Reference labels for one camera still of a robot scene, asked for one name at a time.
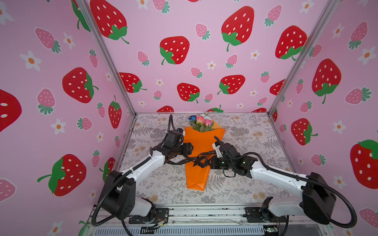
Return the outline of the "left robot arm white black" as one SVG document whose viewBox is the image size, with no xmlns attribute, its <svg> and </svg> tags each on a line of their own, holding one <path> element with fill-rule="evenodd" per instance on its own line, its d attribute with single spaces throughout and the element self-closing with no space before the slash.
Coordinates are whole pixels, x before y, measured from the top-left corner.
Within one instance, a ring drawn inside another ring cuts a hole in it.
<svg viewBox="0 0 378 236">
<path fill-rule="evenodd" d="M 174 165 L 170 161 L 172 158 L 191 155 L 193 149 L 190 143 L 184 143 L 183 129 L 171 130 L 137 165 L 120 172 L 112 171 L 105 181 L 91 225 L 100 226 L 113 218 L 124 221 L 127 217 L 138 217 L 143 222 L 154 221 L 156 205 L 148 199 L 138 198 L 137 186 L 164 164 Z"/>
</svg>

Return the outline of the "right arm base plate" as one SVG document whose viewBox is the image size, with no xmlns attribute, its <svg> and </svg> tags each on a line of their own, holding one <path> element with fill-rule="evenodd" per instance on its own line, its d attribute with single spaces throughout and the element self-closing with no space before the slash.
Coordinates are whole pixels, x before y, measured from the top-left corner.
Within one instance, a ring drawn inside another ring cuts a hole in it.
<svg viewBox="0 0 378 236">
<path fill-rule="evenodd" d="M 259 207 L 246 207 L 243 217 L 249 223 L 285 223 L 285 216 L 276 217 L 269 211 L 262 211 Z"/>
</svg>

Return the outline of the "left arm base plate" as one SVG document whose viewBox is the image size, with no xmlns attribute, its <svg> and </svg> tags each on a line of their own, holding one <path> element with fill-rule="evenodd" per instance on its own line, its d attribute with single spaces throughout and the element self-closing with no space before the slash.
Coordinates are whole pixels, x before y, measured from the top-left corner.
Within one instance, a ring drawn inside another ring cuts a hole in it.
<svg viewBox="0 0 378 236">
<path fill-rule="evenodd" d="M 135 215 L 129 218 L 129 224 L 158 224 L 166 223 L 169 217 L 169 208 L 153 208 L 147 216 Z"/>
</svg>

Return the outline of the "orange wrapping paper sheet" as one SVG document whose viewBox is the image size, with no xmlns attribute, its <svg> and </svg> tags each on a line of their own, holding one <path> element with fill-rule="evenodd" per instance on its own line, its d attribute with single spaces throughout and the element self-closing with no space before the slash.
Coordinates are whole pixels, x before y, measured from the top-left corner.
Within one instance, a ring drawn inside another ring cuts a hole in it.
<svg viewBox="0 0 378 236">
<path fill-rule="evenodd" d="M 188 189 L 205 190 L 210 167 L 201 167 L 201 165 L 204 165 L 206 160 L 210 160 L 214 156 L 210 153 L 214 151 L 213 144 L 216 142 L 214 137 L 221 140 L 224 134 L 225 129 L 221 128 L 217 123 L 214 123 L 212 131 L 200 132 L 194 130 L 192 127 L 185 128 L 184 142 L 191 143 L 194 147 L 189 157 L 199 159 L 199 164 L 197 165 L 194 162 L 185 164 Z"/>
</svg>

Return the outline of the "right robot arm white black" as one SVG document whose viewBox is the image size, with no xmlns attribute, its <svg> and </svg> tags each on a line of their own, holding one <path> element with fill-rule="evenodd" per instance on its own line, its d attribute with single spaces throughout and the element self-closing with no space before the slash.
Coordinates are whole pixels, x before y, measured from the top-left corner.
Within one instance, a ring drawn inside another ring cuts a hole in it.
<svg viewBox="0 0 378 236">
<path fill-rule="evenodd" d="M 213 145 L 216 152 L 211 168 L 231 170 L 234 175 L 261 180 L 291 192 L 288 198 L 267 197 L 254 219 L 271 222 L 280 217 L 303 215 L 323 225 L 334 224 L 341 228 L 352 228 L 357 224 L 357 213 L 352 204 L 340 192 L 330 187 L 317 174 L 303 175 L 268 166 L 256 152 L 240 154 L 236 148 L 222 141 Z M 332 219 L 336 200 L 340 199 L 348 208 L 351 220 L 340 223 Z"/>
</svg>

